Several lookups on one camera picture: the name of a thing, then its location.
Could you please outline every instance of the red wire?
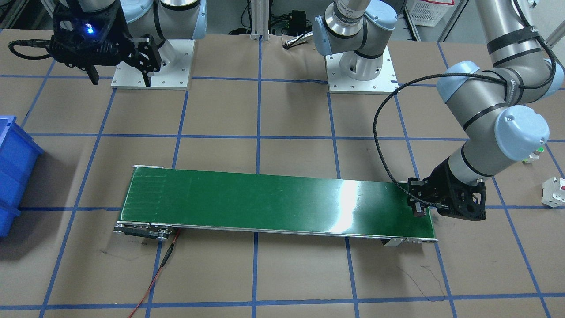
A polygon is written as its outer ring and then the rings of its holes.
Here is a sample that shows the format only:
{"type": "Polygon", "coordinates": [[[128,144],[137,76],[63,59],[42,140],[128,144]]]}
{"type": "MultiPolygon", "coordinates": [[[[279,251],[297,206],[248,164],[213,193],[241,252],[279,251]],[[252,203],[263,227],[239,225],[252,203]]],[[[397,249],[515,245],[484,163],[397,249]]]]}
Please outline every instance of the red wire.
{"type": "MultiPolygon", "coordinates": [[[[175,244],[176,239],[179,237],[179,233],[180,233],[180,229],[177,230],[177,233],[175,234],[175,238],[173,238],[173,242],[171,244],[175,244]]],[[[153,277],[153,280],[151,281],[151,284],[149,285],[149,288],[147,288],[147,291],[145,292],[145,295],[143,296],[143,298],[141,298],[141,301],[139,302],[139,304],[137,304],[137,306],[132,310],[132,313],[129,314],[128,318],[132,318],[133,315],[136,313],[137,309],[141,306],[141,304],[143,303],[143,301],[145,300],[145,298],[147,298],[147,295],[149,295],[149,292],[151,291],[151,288],[153,288],[153,285],[155,284],[155,281],[157,280],[157,278],[159,277],[159,275],[161,274],[161,270],[163,270],[163,267],[159,267],[159,270],[157,271],[157,273],[155,274],[155,277],[153,277]]]]}

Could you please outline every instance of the blue plastic bin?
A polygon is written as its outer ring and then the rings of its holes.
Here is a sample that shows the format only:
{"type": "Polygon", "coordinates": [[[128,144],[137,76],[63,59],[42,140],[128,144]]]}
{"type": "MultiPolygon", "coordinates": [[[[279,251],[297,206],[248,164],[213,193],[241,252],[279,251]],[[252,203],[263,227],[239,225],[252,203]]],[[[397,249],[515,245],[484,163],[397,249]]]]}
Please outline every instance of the blue plastic bin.
{"type": "Polygon", "coordinates": [[[16,124],[16,116],[0,115],[0,237],[10,231],[18,205],[43,150],[16,124]]]}

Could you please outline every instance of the white mounting plate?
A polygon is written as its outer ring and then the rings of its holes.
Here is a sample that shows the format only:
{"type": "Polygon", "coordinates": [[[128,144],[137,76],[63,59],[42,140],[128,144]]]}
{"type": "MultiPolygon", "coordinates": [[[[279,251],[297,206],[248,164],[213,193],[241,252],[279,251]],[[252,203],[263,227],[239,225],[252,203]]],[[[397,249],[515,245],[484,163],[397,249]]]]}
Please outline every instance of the white mounting plate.
{"type": "Polygon", "coordinates": [[[397,87],[396,73],[390,58],[388,46],[383,52],[383,67],[380,74],[373,80],[355,80],[343,74],[340,70],[340,59],[343,53],[325,57],[326,72],[330,93],[342,94],[390,94],[397,87]]]}
{"type": "Polygon", "coordinates": [[[175,50],[176,61],[161,66],[151,77],[151,87],[145,87],[141,72],[122,62],[116,68],[112,87],[124,89],[183,89],[188,87],[194,56],[194,40],[169,40],[175,50]]]}

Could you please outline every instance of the white basket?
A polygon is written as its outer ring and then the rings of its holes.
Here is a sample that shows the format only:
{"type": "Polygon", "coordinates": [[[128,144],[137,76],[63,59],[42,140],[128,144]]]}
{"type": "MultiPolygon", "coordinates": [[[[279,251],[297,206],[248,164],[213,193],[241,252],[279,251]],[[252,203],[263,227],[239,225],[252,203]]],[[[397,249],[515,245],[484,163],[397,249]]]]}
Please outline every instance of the white basket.
{"type": "Polygon", "coordinates": [[[453,0],[416,0],[410,10],[410,16],[414,24],[435,27],[454,4],[453,0]]]}

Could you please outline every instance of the green conveyor belt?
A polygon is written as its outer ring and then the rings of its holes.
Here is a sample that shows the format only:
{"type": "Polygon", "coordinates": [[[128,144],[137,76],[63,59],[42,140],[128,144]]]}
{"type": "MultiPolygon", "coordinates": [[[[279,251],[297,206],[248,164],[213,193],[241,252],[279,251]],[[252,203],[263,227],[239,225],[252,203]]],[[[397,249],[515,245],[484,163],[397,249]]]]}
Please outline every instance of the green conveyor belt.
{"type": "Polygon", "coordinates": [[[412,216],[392,183],[157,167],[134,168],[117,226],[436,241],[430,214],[412,216]]]}

